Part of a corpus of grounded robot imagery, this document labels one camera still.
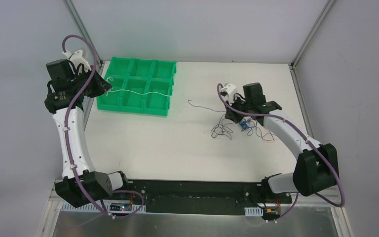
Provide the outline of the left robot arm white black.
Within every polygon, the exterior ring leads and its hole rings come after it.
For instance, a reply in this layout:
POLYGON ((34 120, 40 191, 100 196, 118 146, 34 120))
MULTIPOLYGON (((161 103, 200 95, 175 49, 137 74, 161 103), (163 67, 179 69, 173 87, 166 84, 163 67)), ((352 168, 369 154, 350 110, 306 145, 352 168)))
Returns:
POLYGON ((84 134, 85 97, 94 98, 108 92, 112 85, 97 72, 74 66, 68 59, 46 64, 50 75, 45 107, 57 126, 63 156, 62 181, 55 183, 58 196, 73 207, 81 207, 112 194, 118 199, 130 196, 131 187, 122 171, 96 171, 88 152, 84 134))

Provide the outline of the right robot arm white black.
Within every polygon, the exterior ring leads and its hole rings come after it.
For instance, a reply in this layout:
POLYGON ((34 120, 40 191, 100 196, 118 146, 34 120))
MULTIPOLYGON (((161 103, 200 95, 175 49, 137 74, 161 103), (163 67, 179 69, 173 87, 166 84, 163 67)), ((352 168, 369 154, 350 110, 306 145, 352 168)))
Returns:
POLYGON ((266 99, 260 83, 244 85, 242 95, 230 83, 219 84, 217 91, 226 109, 226 119, 239 123, 250 117, 274 133, 296 159, 293 172, 264 179, 265 186, 260 189, 264 201, 273 202, 285 192, 307 197, 337 185, 336 148, 332 144, 322 144, 296 127, 278 103, 266 99))

